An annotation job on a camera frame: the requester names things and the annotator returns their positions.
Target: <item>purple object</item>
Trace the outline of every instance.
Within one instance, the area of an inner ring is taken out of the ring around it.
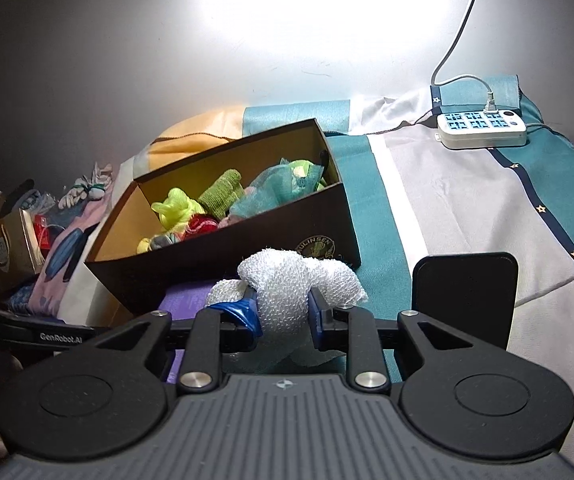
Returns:
[[[171,319],[193,319],[196,313],[205,306],[205,299],[216,282],[181,283],[167,289],[164,300],[158,310],[171,313]],[[183,360],[184,350],[176,350],[176,357],[169,370],[167,383],[176,384],[176,376]]]

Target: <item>navy blue stripe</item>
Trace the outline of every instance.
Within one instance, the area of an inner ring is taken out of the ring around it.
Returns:
[[[520,179],[521,184],[523,184],[523,189],[525,189],[525,194],[527,198],[532,203],[539,216],[545,222],[545,225],[550,229],[554,237],[558,240],[558,243],[563,246],[563,248],[570,255],[570,258],[574,260],[574,242],[571,240],[570,236],[567,234],[565,229],[558,223],[556,217],[549,211],[546,205],[539,198],[534,186],[532,185],[532,180],[529,178],[527,171],[523,166],[512,162],[505,155],[500,153],[496,148],[488,148],[491,155],[496,159],[503,168],[508,168],[512,170]]]
[[[430,85],[429,91],[432,93],[432,115],[442,114],[443,111],[441,110],[441,103],[443,102],[443,98],[441,97],[440,86]]]

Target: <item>rolled green towel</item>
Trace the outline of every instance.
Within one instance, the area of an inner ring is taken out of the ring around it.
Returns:
[[[244,195],[240,186],[240,173],[236,170],[227,170],[218,177],[216,182],[198,197],[198,203],[207,213],[219,221],[227,216],[231,205]]]

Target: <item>silver screw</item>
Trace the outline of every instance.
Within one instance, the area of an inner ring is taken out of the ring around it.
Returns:
[[[378,388],[387,382],[387,377],[380,372],[362,372],[356,375],[354,381],[363,388]]]
[[[180,376],[180,384],[188,388],[204,388],[211,383],[211,376],[205,372],[187,372]]]

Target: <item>gold circular logo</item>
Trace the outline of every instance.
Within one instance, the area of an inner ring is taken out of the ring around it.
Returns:
[[[296,252],[305,258],[333,258],[336,251],[336,244],[331,238],[326,236],[311,236],[305,238],[296,247]]]

